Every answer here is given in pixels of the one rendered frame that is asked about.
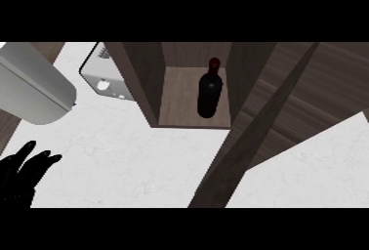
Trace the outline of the pale grey rounded appliance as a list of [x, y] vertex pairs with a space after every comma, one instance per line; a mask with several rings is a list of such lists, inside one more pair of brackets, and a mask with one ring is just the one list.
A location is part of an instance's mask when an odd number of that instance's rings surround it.
[[0, 108], [34, 125], [72, 110], [77, 89], [30, 42], [0, 42]]

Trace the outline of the dark red wine bottle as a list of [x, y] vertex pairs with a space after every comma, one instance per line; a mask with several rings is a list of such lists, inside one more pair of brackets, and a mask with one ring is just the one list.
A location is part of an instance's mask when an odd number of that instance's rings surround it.
[[217, 102], [223, 86], [222, 78], [217, 74], [219, 67], [219, 58], [211, 58], [208, 72], [199, 80], [198, 113], [204, 118], [211, 118], [216, 115]]

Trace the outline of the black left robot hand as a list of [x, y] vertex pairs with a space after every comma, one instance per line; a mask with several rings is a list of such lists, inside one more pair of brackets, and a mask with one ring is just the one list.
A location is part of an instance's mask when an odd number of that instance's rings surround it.
[[49, 150], [28, 159], [34, 147], [36, 141], [30, 141], [15, 154], [0, 160], [0, 209], [31, 207], [36, 186], [49, 168], [62, 159], [62, 155], [52, 155]]

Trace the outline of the brown wooden cabinet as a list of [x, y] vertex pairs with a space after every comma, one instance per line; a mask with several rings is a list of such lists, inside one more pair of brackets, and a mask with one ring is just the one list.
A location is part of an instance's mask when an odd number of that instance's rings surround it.
[[[126, 85], [155, 128], [224, 129], [232, 149], [310, 42], [108, 42]], [[199, 78], [220, 59], [216, 116], [198, 114]], [[369, 42], [323, 42], [261, 145], [260, 164], [369, 108]]]

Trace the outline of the brown wooden cabinet door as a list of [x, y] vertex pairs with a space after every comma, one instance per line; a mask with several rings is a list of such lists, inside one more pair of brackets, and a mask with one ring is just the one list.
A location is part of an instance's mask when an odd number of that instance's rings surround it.
[[319, 45], [319, 42], [312, 44], [232, 149], [202, 181], [191, 208], [226, 207]]

